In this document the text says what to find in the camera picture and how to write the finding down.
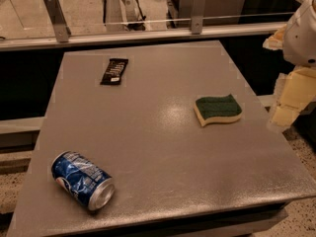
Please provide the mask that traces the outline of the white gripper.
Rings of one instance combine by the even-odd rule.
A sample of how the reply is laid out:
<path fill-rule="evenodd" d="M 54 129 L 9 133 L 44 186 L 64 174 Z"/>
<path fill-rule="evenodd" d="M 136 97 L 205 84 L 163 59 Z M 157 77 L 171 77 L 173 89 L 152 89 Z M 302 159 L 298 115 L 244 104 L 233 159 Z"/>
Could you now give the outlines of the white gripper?
<path fill-rule="evenodd" d="M 286 61 L 299 65 L 276 79 L 270 124 L 290 127 L 316 97 L 316 0 L 305 0 L 263 48 L 282 50 Z"/>

